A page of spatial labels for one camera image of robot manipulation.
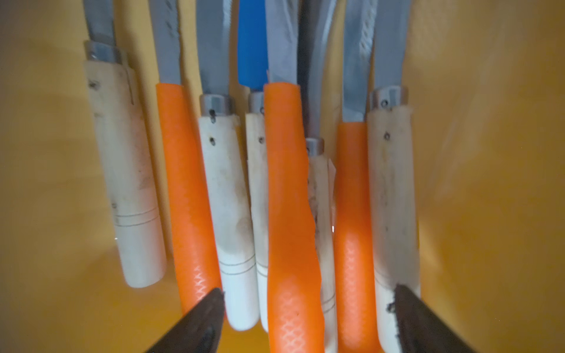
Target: orange plastic handle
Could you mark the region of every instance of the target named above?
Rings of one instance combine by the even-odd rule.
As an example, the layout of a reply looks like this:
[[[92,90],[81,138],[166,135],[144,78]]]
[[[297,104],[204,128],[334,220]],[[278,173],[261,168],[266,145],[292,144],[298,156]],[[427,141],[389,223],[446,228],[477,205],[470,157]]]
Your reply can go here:
[[[369,199],[367,124],[337,129],[336,307],[340,353],[380,351]]]
[[[175,273],[183,312],[221,288],[202,151],[184,88],[157,84]]]
[[[264,87],[269,193],[267,303],[271,353],[324,352],[321,275],[308,204],[300,87]]]

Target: yellow background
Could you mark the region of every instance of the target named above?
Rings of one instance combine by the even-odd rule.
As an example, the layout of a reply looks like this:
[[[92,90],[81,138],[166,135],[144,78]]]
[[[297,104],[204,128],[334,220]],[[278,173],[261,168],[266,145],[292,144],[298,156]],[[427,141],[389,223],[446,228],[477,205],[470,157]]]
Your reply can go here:
[[[194,0],[179,2],[184,77],[198,107]],[[169,237],[147,1],[115,7],[118,43],[140,81]],[[339,0],[324,83],[330,157],[344,9]],[[423,297],[483,353],[565,346],[564,15],[559,0],[412,5],[405,84],[415,109]],[[82,71],[87,36],[79,0],[0,2],[3,352],[141,352],[180,317],[172,263],[151,287],[123,282]],[[242,114],[235,57],[231,69]],[[226,328],[220,350],[267,347],[258,327]]]

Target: knife handle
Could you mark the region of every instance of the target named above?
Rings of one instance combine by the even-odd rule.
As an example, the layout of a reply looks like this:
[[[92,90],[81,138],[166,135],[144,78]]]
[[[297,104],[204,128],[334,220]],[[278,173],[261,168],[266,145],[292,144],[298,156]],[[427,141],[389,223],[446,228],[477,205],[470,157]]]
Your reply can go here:
[[[337,128],[336,257],[340,352],[377,352],[367,124]]]
[[[165,274],[167,258],[135,73],[90,60],[84,70],[125,281],[149,286]]]
[[[202,116],[198,127],[225,309],[230,326],[244,331],[259,320],[259,299],[251,212],[237,133],[240,118]]]
[[[175,274],[182,311],[221,287],[200,142],[181,85],[157,84]]]
[[[269,255],[268,174],[267,144],[265,143],[265,117],[263,114],[245,115],[247,137],[247,171],[251,195],[251,219],[255,239],[257,286],[261,325],[268,332],[267,323],[267,273]]]
[[[308,202],[316,224],[316,254],[321,273],[321,308],[324,313],[325,353],[337,352],[336,275],[330,210],[328,158],[309,157]]]
[[[396,316],[386,310],[395,286],[420,291],[411,114],[397,106],[367,118],[377,326],[386,353],[400,352]]]
[[[272,353],[324,351],[321,275],[308,205],[298,85],[264,87],[269,188],[268,321]]]

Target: kitchen knife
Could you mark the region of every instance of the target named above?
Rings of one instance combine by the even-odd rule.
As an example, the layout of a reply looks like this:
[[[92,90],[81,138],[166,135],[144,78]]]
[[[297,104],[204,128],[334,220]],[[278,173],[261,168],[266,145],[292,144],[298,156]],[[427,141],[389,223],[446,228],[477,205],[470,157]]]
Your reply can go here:
[[[237,70],[240,84],[250,88],[249,112],[245,115],[247,175],[251,196],[251,219],[255,239],[257,287],[261,325],[268,332],[268,176],[263,85],[267,83],[267,28],[264,0],[240,0],[237,31]]]
[[[308,152],[308,201],[316,222],[316,251],[321,272],[326,353],[337,352],[336,279],[333,261],[328,158],[320,137],[321,85],[325,51],[336,0],[304,0],[298,29],[298,83]]]
[[[272,353],[324,351],[320,265],[308,204],[308,155],[297,85],[298,0],[266,0],[270,83],[268,324]]]
[[[181,83],[177,0],[149,0],[159,83],[175,274],[183,312],[221,287],[202,153]]]
[[[394,288],[401,284],[420,292],[412,109],[401,85],[409,14],[410,0],[379,0],[375,90],[367,119],[377,327],[386,353],[401,351],[396,318],[387,310]]]
[[[228,321],[248,330],[259,320],[255,248],[229,84],[231,0],[197,0],[196,33],[202,92],[198,119],[208,198]]]
[[[337,128],[336,298],[340,352],[377,352],[367,91],[377,0],[348,0],[344,25],[342,122]]]
[[[126,283],[145,287],[167,259],[135,72],[116,47],[112,0],[84,0],[89,41],[84,71],[114,231]]]

